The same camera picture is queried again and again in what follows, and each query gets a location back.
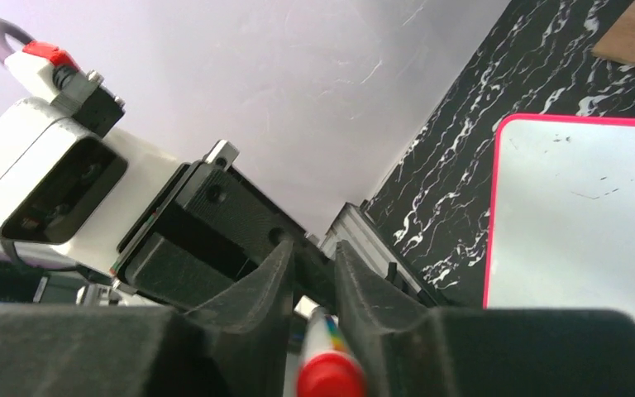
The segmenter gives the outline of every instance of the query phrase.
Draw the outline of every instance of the black marble countertop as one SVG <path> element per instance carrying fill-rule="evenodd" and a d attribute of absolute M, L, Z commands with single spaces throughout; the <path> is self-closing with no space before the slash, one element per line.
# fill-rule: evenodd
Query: black marble countertop
<path fill-rule="evenodd" d="M 516 112 L 635 117 L 635 68 L 591 54 L 630 3 L 513 0 L 365 204 L 385 239 L 453 303 L 483 299 L 500 122 Z"/>

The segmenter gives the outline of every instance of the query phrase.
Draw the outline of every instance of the red whiteboard edge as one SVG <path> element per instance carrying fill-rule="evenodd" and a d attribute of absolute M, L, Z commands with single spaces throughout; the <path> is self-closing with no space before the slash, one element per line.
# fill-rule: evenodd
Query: red whiteboard edge
<path fill-rule="evenodd" d="M 544 122 L 565 122 L 575 124 L 600 124 L 603 126 L 625 126 L 635 127 L 635 118 L 616 118 L 616 117 L 581 117 L 581 116 L 561 116 L 552 114 L 531 114 L 531 113 L 515 113 L 507 116 L 498 126 L 495 132 L 495 154 L 493 157 L 493 180 L 490 190 L 490 216 L 488 224 L 488 248 L 485 257 L 485 276 L 483 284 L 483 308 L 488 308 L 488 288 L 490 280 L 490 258 L 493 253 L 493 233 L 495 225 L 495 197 L 498 191 L 498 164 L 500 155 L 500 137 L 503 135 L 505 127 L 515 120 L 532 120 Z"/>

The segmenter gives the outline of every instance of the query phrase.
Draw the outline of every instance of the purple cable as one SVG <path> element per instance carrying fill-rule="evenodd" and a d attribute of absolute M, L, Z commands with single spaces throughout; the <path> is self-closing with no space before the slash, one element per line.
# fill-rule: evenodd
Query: purple cable
<path fill-rule="evenodd" d="M 8 58 L 9 55 L 16 52 L 11 46 L 8 44 L 6 37 L 10 36 L 16 41 L 21 42 L 23 45 L 34 41 L 31 35 L 27 34 L 20 27 L 13 25 L 11 22 L 6 21 L 0 18 L 0 64 L 3 65 L 3 62 Z"/>

